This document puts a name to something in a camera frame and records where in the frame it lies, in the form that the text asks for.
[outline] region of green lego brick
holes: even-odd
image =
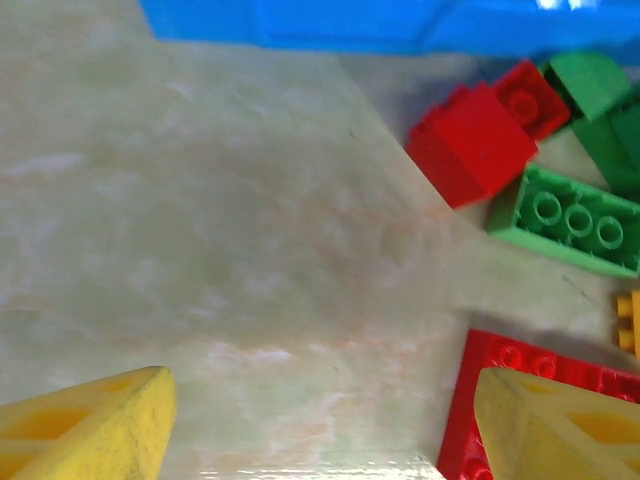
[[[616,195],[640,200],[640,85],[600,118],[571,124]]]
[[[629,200],[640,200],[640,171],[620,142],[611,117],[605,115],[593,122],[583,118],[574,122],[571,128],[611,191]]]
[[[535,164],[494,199],[487,231],[606,275],[640,274],[640,205]]]
[[[640,105],[614,115],[611,125],[627,151],[630,162],[640,172]]]
[[[631,91],[631,82],[624,71],[599,53],[556,55],[541,71],[569,106],[574,119],[595,120]]]
[[[640,84],[609,113],[611,125],[631,164],[640,172]]]

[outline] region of yellow lego piece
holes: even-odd
[[[487,368],[474,408],[495,480],[640,479],[640,405]]]
[[[633,353],[640,360],[640,290],[630,295],[617,298],[618,317],[621,324],[618,328],[618,345],[626,352]]]
[[[0,407],[0,480],[157,478],[176,415],[166,367]]]

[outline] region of lego brick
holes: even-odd
[[[639,405],[487,368],[480,372],[474,410],[495,478],[640,479]]]
[[[616,195],[640,200],[640,85],[596,120],[571,128]]]
[[[618,345],[640,360],[640,290],[618,296],[616,306],[620,320]]]
[[[640,63],[632,0],[140,0],[170,41],[421,55],[526,58],[598,48]]]
[[[611,117],[604,115],[594,121],[583,118],[572,123],[571,129],[597,165],[611,191],[622,198],[640,200],[640,171],[620,142]]]
[[[535,64],[519,63],[494,85],[500,102],[532,140],[543,140],[562,128],[571,112]]]
[[[3,405],[0,478],[155,479],[175,415],[175,384],[166,367]]]
[[[473,411],[478,376],[487,367],[510,368],[629,402],[640,402],[639,376],[471,329],[437,463],[438,470],[447,480],[492,478]]]
[[[640,206],[538,165],[496,197],[487,231],[603,274],[640,273]]]
[[[429,112],[411,130],[406,150],[445,201],[458,208],[500,192],[537,147],[481,84],[458,89]]]
[[[614,115],[611,123],[629,160],[640,172],[640,105]]]
[[[541,70],[574,119],[596,120],[631,92],[624,71],[613,59],[599,53],[556,55]]]

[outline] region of marble surface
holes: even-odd
[[[436,478],[470,325],[630,366],[629,283],[491,241],[398,143],[477,59],[161,45],[130,0],[5,0],[0,39],[0,403],[168,365],[163,479]]]

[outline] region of red lego brick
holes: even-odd
[[[502,104],[532,140],[543,140],[571,118],[569,107],[529,60],[494,85]]]
[[[452,208],[489,199],[537,153],[486,84],[462,87],[409,132],[407,153]]]
[[[558,355],[495,333],[470,330],[437,468],[447,480],[493,478],[473,413],[480,370],[504,367],[640,403],[640,376]]]

